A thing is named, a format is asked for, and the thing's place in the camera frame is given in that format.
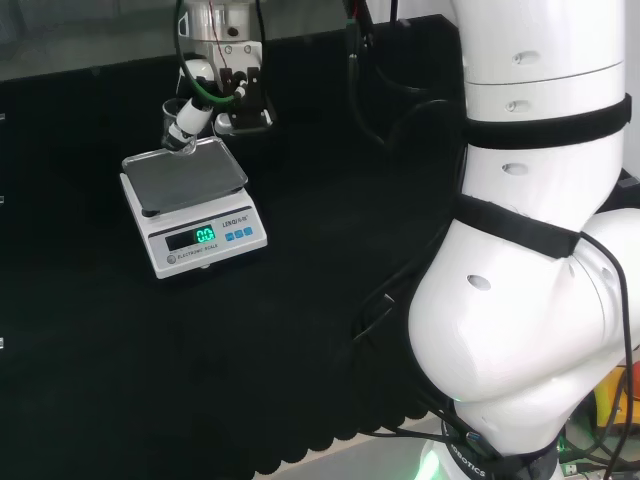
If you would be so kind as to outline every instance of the end effector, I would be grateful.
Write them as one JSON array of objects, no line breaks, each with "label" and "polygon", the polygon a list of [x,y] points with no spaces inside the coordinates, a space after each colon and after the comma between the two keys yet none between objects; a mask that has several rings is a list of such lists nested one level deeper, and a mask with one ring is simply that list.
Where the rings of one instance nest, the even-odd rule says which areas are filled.
[{"label": "end effector", "polygon": [[206,129],[212,116],[221,135],[253,133],[271,126],[262,88],[262,45],[249,40],[249,3],[227,0],[213,6],[187,0],[185,7],[178,32],[195,40],[196,52],[206,58],[186,62],[191,76],[207,93],[234,100],[221,106],[199,95],[191,98],[193,86],[181,70],[176,96],[186,104],[165,131],[163,147],[183,149]]}]

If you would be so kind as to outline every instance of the green cable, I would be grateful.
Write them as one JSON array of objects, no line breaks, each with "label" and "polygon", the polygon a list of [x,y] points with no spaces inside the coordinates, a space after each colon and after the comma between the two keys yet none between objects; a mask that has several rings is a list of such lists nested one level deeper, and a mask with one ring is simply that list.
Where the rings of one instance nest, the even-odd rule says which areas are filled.
[{"label": "green cable", "polygon": [[183,0],[176,0],[176,9],[175,9],[175,15],[174,15],[174,19],[173,19],[173,41],[175,44],[175,48],[176,48],[176,54],[178,55],[178,61],[180,62],[180,66],[182,67],[182,70],[185,74],[185,76],[189,79],[189,81],[191,82],[191,87],[195,90],[195,92],[200,96],[200,98],[202,98],[203,100],[212,102],[212,103],[217,103],[218,105],[226,105],[228,103],[233,102],[236,98],[234,96],[230,96],[230,97],[216,97],[214,95],[211,95],[209,92],[207,92],[202,85],[200,85],[195,78],[193,78],[193,75],[191,75],[191,72],[189,71],[189,68],[187,67],[187,62],[185,62],[184,60],[184,55],[182,54],[182,49],[180,48],[180,9],[182,8],[183,5]]}]

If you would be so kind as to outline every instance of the black strap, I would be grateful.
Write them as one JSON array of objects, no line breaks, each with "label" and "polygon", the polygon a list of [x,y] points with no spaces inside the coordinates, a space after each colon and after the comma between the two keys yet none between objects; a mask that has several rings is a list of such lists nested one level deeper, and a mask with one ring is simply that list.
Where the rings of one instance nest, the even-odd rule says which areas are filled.
[{"label": "black strap", "polygon": [[631,121],[631,96],[616,105],[569,117],[526,122],[467,119],[470,145],[493,150],[533,150],[592,142],[619,132]]},{"label": "black strap", "polygon": [[456,197],[456,220],[476,230],[499,237],[551,258],[573,254],[580,233],[556,227],[466,195]]},{"label": "black strap", "polygon": [[[457,432],[446,422],[442,422],[442,433],[447,437],[459,440]],[[548,468],[544,469],[547,470],[546,474],[539,477],[549,479],[558,463],[558,451],[556,448],[558,437],[537,452],[504,457],[498,454],[498,456],[490,459],[479,455],[473,449],[460,442],[456,445],[446,444],[446,447],[454,462],[471,480],[489,480],[490,478],[494,480],[505,478],[515,480],[526,478],[526,475],[522,474],[526,472],[527,467],[540,463],[541,460],[548,464]]]}]

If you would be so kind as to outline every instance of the green led digits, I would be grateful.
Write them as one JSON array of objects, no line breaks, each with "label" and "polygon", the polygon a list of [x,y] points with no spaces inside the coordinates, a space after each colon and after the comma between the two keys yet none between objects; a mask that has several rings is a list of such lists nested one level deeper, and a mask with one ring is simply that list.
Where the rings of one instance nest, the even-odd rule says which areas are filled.
[{"label": "green led digits", "polygon": [[198,243],[210,242],[214,238],[216,238],[216,235],[213,233],[211,227],[204,227],[196,230],[196,239],[198,240]]}]

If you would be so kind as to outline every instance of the scale display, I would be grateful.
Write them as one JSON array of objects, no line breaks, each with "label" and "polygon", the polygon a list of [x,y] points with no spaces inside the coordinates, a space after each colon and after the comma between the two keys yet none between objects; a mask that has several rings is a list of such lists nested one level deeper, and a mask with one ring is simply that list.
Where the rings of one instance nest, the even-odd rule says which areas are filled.
[{"label": "scale display", "polygon": [[199,243],[207,243],[216,239],[216,234],[211,225],[204,225],[193,230],[178,233],[167,237],[167,247],[170,251],[180,250],[181,248],[190,247]]}]

